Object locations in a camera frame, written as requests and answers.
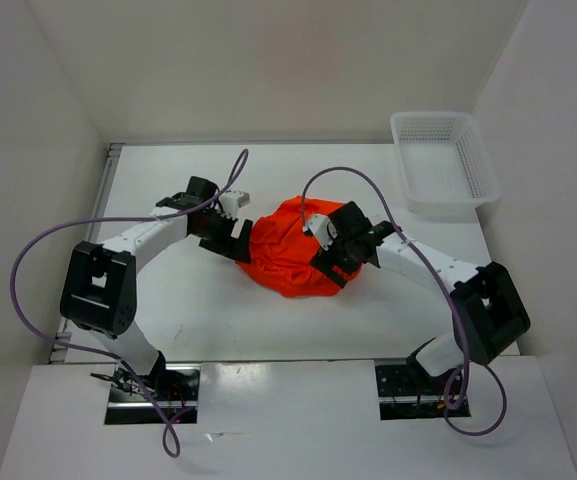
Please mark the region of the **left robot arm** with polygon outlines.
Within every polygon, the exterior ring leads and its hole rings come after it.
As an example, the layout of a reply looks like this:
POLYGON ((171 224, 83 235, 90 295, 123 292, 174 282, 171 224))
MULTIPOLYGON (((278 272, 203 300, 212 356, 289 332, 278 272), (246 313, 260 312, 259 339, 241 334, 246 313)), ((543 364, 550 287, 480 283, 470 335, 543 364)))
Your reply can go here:
POLYGON ((82 241, 71 254, 60 300, 61 315, 89 331, 111 354, 135 371, 132 387, 153 400, 178 384, 164 354, 145 337, 136 321, 137 275, 168 247, 189 236, 199 246, 230 260, 250 261, 253 222, 232 232, 239 210, 250 203, 246 192, 218 195, 213 182, 193 176, 184 192, 156 203, 151 222, 141 222, 102 243, 82 241))

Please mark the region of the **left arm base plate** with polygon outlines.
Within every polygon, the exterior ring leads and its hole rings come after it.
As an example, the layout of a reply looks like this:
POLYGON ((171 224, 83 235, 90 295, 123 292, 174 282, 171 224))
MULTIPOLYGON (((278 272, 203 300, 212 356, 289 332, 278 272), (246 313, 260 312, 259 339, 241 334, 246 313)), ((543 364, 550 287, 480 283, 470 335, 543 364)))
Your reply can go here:
POLYGON ((106 425, 162 424, 148 391, 164 416, 173 424, 196 424, 201 367, 198 364, 173 364, 167 370, 167 386, 157 393, 143 380, 144 390, 126 371, 117 368, 112 374, 92 373, 91 377, 110 384, 104 423, 106 425))

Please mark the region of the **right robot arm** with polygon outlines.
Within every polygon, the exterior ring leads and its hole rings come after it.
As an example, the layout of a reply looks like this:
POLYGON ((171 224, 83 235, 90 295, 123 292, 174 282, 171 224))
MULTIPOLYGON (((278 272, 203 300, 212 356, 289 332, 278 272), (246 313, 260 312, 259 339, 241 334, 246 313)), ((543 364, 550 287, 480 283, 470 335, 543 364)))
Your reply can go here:
POLYGON ((372 224, 353 202, 309 216, 303 230, 319 245, 311 266, 339 287, 371 264, 448 302, 451 332, 422 344, 406 360, 408 385, 418 393, 432 391, 461 365, 489 365, 530 328, 512 278, 497 262, 478 266, 456 259, 397 232, 387 220, 372 224))

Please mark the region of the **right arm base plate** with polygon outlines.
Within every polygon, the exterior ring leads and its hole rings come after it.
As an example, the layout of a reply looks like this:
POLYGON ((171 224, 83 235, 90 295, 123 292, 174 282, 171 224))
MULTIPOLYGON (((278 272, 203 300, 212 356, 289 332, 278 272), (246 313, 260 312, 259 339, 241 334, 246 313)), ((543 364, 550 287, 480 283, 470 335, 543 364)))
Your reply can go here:
POLYGON ((470 417, 468 401, 456 410, 446 408, 444 387, 451 371, 426 380, 414 380, 403 359, 376 361, 375 377, 381 421, 470 417))

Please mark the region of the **orange shorts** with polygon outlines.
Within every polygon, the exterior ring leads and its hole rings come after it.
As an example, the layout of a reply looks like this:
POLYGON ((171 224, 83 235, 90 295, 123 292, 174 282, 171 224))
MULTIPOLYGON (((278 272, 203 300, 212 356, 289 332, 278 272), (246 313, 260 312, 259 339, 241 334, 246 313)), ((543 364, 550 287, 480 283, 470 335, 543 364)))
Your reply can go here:
POLYGON ((260 286, 287 298, 336 295, 341 287, 310 265, 319 244, 303 233, 301 214, 328 215, 340 206, 321 199, 302 202, 299 196, 283 201, 272 214, 254 223, 251 261, 238 266, 260 286))

